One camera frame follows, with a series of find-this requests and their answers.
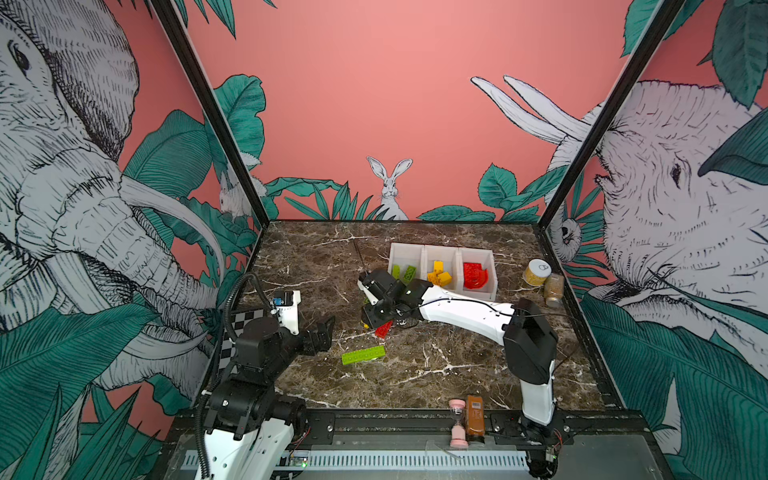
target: white storage bin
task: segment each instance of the white storage bin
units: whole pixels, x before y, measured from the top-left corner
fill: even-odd
[[[441,247],[439,245],[418,245],[414,243],[395,243],[389,247],[389,266],[387,270],[392,273],[392,266],[400,266],[400,275],[405,274],[408,265],[416,267],[414,278],[427,280],[427,273],[435,268],[435,260],[442,261],[445,272],[451,274],[453,279],[444,288],[461,295],[466,295],[478,300],[496,300],[498,279],[494,265],[493,252],[476,248]],[[488,271],[488,282],[479,289],[464,288],[464,262],[480,263],[483,270]]]

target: pink wall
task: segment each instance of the pink wall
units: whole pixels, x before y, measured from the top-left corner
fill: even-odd
[[[503,75],[534,85],[580,118],[603,101],[625,58],[629,0],[234,0],[234,38],[190,4],[189,32],[214,87],[235,74],[263,81],[263,165],[253,175],[349,181],[378,195],[366,156],[413,166],[397,180],[409,219],[443,204],[486,209],[478,182],[491,163],[518,185],[554,152],[516,128],[470,82]],[[502,87],[511,93],[509,87]],[[282,218],[303,217],[277,199]]]

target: red lego piece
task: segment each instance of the red lego piece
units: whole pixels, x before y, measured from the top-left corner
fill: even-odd
[[[388,321],[384,325],[381,325],[379,328],[376,329],[376,336],[378,336],[380,339],[386,338],[386,334],[389,333],[389,329],[392,328],[392,320]]]

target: elephant eye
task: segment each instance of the elephant eye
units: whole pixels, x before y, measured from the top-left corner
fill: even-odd
[[[24,55],[24,53],[19,50],[18,44],[14,43],[13,41],[8,43],[8,51],[11,52],[16,65],[22,70],[24,76],[26,76],[27,70],[29,70],[29,59],[27,58],[27,55]]]
[[[674,184],[677,185],[677,188],[680,188],[680,173],[682,173],[683,169],[680,168],[679,164],[675,164],[674,167],[672,167],[672,180],[674,180]]]

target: elephant ear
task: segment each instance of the elephant ear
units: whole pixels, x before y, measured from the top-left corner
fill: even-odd
[[[40,50],[93,142],[117,160],[131,132],[138,69],[128,40],[102,0],[0,0]]]

